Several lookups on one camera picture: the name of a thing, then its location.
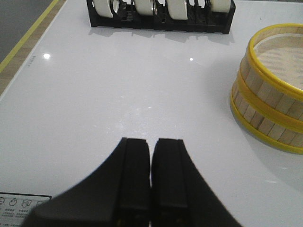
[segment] yellow tape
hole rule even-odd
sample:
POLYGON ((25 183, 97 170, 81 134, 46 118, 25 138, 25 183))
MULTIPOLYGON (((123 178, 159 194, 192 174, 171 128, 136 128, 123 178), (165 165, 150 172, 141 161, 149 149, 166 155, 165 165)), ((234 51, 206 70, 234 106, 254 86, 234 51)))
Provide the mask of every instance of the yellow tape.
POLYGON ((275 29, 275 28, 283 28, 283 27, 300 27, 303 28, 303 24, 279 24, 279 25, 273 25, 266 28, 261 29, 257 33, 254 34, 254 36, 251 38, 248 47, 247 47, 247 59, 250 62, 250 65, 255 69, 255 71, 269 84, 274 86, 276 89, 281 91, 284 94, 287 94, 288 96, 295 98, 301 102, 303 102, 303 90, 298 89, 297 87, 294 87, 285 81, 279 79, 276 77, 270 70, 268 70, 257 58, 254 46, 256 45, 255 41, 257 37, 266 31, 275 29))
POLYGON ((8 65, 8 63, 12 60, 12 58, 16 55, 16 53, 19 51, 19 49, 28 40, 28 38, 31 36, 31 34, 37 29, 39 24, 44 20, 44 18, 52 10, 52 8, 57 4, 58 1, 59 0, 52 1, 52 3, 40 15, 40 17, 35 21, 35 23, 28 29, 28 31, 19 40, 19 42, 14 46, 14 48, 8 53, 8 55, 5 57, 5 59, 0 64, 0 73, 4 70, 4 68, 8 65))
POLYGON ((303 154, 303 148, 298 148, 298 147, 294 147, 294 146, 290 146, 290 145, 286 145, 284 143, 281 143, 277 140, 274 140, 270 137, 268 137, 267 135, 261 133, 260 131, 258 131, 257 129, 255 129, 253 126, 251 126, 246 120, 245 118, 241 115, 241 113, 238 111, 234 101, 233 101, 233 96, 231 93, 230 96, 230 104, 232 107, 232 111, 234 113, 234 115, 236 116, 236 118, 252 133, 254 134, 256 137, 260 138, 261 140, 265 141, 266 143, 281 149, 281 150, 285 150, 285 151, 289 151, 291 153, 296 153, 296 154, 303 154))
POLYGON ((249 103, 249 105, 251 105, 261 115, 287 129, 303 133, 303 122, 287 116, 263 102, 247 87, 241 75, 241 70, 238 71, 237 82, 239 91, 241 92, 242 96, 249 103))

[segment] gray floor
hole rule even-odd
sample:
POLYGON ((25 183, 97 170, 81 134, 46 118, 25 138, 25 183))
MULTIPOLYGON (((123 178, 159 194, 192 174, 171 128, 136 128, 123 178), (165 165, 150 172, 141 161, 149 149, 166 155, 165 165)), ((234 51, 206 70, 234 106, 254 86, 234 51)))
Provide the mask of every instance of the gray floor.
POLYGON ((52 0, 0 0, 0 62, 52 0))

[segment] label sticker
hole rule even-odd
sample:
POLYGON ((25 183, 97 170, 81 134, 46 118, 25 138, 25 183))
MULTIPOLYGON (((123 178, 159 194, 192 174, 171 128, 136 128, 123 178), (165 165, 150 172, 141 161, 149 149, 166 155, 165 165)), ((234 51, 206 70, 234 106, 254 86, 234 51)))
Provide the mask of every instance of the label sticker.
POLYGON ((46 195, 0 192, 0 227, 20 227, 31 209, 51 199, 46 195))

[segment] table surface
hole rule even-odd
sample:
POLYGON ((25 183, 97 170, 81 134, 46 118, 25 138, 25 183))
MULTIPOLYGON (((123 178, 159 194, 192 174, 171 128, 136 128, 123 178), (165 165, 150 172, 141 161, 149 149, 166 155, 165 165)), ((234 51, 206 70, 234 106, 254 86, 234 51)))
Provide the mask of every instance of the table surface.
POLYGON ((303 226, 303 156, 255 139, 229 106, 249 39, 303 23, 303 4, 235 3, 223 35, 91 28, 86 2, 68 0, 0 97, 0 192, 56 196, 122 137, 151 154, 158 138, 183 139, 241 224, 303 226))

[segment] steamer basket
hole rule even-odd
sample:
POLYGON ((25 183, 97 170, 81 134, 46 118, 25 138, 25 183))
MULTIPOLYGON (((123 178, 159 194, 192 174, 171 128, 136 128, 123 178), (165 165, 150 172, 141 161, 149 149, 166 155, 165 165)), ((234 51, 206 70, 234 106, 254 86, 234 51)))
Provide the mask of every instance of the steamer basket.
POLYGON ((303 24, 269 26, 251 38, 231 107, 263 141, 303 154, 303 24))

